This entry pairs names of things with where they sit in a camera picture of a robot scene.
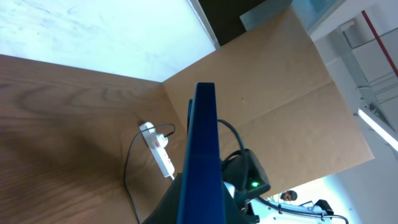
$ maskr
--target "power cord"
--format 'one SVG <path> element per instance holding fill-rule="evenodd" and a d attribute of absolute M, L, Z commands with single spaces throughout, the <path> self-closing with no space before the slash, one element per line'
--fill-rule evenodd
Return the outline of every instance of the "power cord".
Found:
<path fill-rule="evenodd" d="M 141 224 L 141 222 L 140 222 L 140 220 L 139 220 L 139 218 L 138 218 L 137 209 L 136 209 L 136 206 L 135 206 L 134 201 L 133 201 L 133 199 L 132 199 L 132 196 L 131 196 L 131 193 L 130 193 L 130 191 L 129 191 L 129 188 L 127 187 L 127 182 L 126 182 L 127 164 L 128 164 L 128 162 L 129 162 L 130 152 L 131 152 L 131 149 L 132 149 L 132 147 L 133 147 L 133 145 L 134 145 L 134 143 L 135 143 L 135 140 L 136 140 L 136 138 L 137 138 L 138 135 L 142 134 L 144 131 L 148 131 L 148 130 L 151 130 L 151 129 L 154 129 L 154 128 L 159 128 L 159 127 L 164 127 L 164 126 L 173 126 L 173 131 L 170 132 L 170 133 L 168 133 L 168 134 L 166 134 L 166 135 L 165 135 L 165 138 L 168 137 L 168 136 L 170 136 L 170 135 L 172 135 L 172 134 L 175 132 L 175 125 L 174 125 L 174 124 L 160 124 L 160 125 L 156 125 L 156 126 L 153 126 L 153 127 L 151 127 L 151 128 L 142 130 L 142 131 L 138 132 L 138 133 L 133 137 L 133 139 L 132 139 L 132 141 L 131 141 L 131 144 L 130 144 L 130 148 L 129 148 L 128 152 L 127 152 L 126 162 L 124 163 L 124 170 L 123 170 L 123 185 L 124 185 L 124 189 L 126 190 L 126 193 L 127 193 L 128 196 L 129 196 L 129 200 L 130 200 L 130 203 L 131 203 L 131 206 L 132 206 L 132 211 L 134 212 L 134 216 L 136 217 L 137 224 Z"/>
<path fill-rule="evenodd" d="M 267 205 L 268 207 L 271 207 L 271 208 L 281 211 L 281 212 L 286 212 L 286 213 L 290 213 L 293 215 L 315 217 L 315 218 L 340 218 L 340 219 L 344 220 L 346 222 L 346 224 L 349 224 L 348 219 L 342 215 L 323 215 L 323 214 L 318 215 L 318 214 L 312 214 L 312 213 L 307 213 L 307 212 L 298 212 L 298 211 L 290 210 L 288 208 L 282 208 L 281 204 L 279 204 L 278 206 L 274 205 L 274 204 L 268 202 L 267 200 L 263 199 L 262 197 L 257 197 L 257 199 L 264 205 Z"/>
<path fill-rule="evenodd" d="M 241 138 L 241 136 L 239 135 L 239 133 L 237 132 L 237 130 L 234 128 L 234 126 L 232 126 L 232 124 L 229 124 L 227 121 L 223 120 L 223 119 L 219 119 L 218 122 L 224 124 L 227 128 L 229 128 L 232 133 L 234 133 L 236 140 L 239 143 L 239 147 L 240 147 L 240 151 L 235 151 L 233 152 L 231 155 L 229 155 L 224 161 L 223 161 L 223 166 L 226 166 L 229 159 L 232 158 L 233 156 L 237 156 L 237 155 L 242 155 L 243 158 L 243 169 L 244 169 L 244 177 L 243 177 L 243 182 L 242 182 L 242 191 L 245 191 L 246 189 L 246 184 L 248 182 L 248 172 L 249 172 L 249 165 L 248 165 L 248 155 L 247 152 L 244 148 L 243 145 L 243 140 Z"/>

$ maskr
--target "fluorescent light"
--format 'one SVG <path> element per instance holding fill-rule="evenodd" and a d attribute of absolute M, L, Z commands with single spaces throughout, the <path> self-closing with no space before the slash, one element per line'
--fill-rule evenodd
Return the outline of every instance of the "fluorescent light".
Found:
<path fill-rule="evenodd" d="M 358 109 L 358 115 L 367 124 L 373 128 L 384 140 L 388 142 L 394 149 L 398 151 L 398 141 L 392 137 L 386 130 L 384 130 L 379 124 L 377 124 L 369 115 L 367 115 L 363 110 Z"/>

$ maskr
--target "white power strip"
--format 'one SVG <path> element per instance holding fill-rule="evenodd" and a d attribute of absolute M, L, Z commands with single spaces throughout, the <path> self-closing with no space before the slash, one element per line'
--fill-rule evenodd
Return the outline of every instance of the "white power strip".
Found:
<path fill-rule="evenodd" d="M 154 125 L 151 122 L 146 122 L 139 126 L 141 131 L 152 128 Z M 147 131 L 143 131 L 142 135 L 149 146 L 150 151 L 155 157 L 157 165 L 159 165 L 160 170 L 163 173 L 164 177 L 173 177 L 173 173 L 175 171 L 172 161 L 166 153 L 164 147 L 167 145 L 169 140 L 164 137 L 163 134 L 157 134 L 155 128 L 152 128 Z"/>

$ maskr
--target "extension cord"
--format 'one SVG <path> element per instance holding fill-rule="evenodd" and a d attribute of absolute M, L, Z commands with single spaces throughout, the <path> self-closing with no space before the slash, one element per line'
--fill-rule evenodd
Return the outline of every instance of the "extension cord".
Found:
<path fill-rule="evenodd" d="M 151 122 L 146 122 L 140 125 L 139 129 L 142 131 L 145 142 L 154 155 L 154 158 L 160 170 L 162 171 L 163 176 L 171 177 L 173 179 L 175 168 L 169 158 L 169 155 L 167 155 L 166 150 L 164 149 L 169 140 L 165 138 L 163 134 L 157 134 L 155 128 L 152 127 L 154 127 L 154 125 Z"/>

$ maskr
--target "white floor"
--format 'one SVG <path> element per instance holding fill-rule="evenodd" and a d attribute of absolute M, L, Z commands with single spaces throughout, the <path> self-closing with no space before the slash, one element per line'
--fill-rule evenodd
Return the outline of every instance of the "white floor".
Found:
<path fill-rule="evenodd" d="M 0 54 L 162 82 L 214 50 L 186 0 L 0 1 Z"/>

